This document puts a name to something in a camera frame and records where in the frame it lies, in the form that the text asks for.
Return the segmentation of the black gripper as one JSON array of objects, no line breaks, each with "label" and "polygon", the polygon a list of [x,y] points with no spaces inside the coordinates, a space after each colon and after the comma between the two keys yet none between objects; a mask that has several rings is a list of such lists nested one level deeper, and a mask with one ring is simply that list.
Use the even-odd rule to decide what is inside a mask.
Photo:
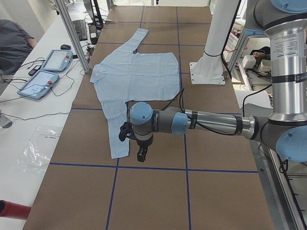
[{"label": "black gripper", "polygon": [[153,134],[147,134],[147,135],[134,134],[134,136],[138,146],[140,147],[137,153],[137,160],[139,162],[145,162],[146,154],[148,152],[148,147],[153,143],[154,136]]}]

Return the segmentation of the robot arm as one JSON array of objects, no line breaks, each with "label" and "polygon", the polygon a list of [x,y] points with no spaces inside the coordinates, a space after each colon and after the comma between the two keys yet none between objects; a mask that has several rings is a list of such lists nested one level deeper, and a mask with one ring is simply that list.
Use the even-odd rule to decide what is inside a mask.
[{"label": "robot arm", "polygon": [[307,160],[307,58],[304,0],[250,0],[246,29],[270,39],[273,112],[268,117],[241,117],[176,107],[154,110],[144,102],[130,109],[130,120],[121,127],[120,139],[137,142],[137,159],[145,161],[155,132],[185,134],[204,129],[225,136],[244,136],[262,142],[281,157]]}]

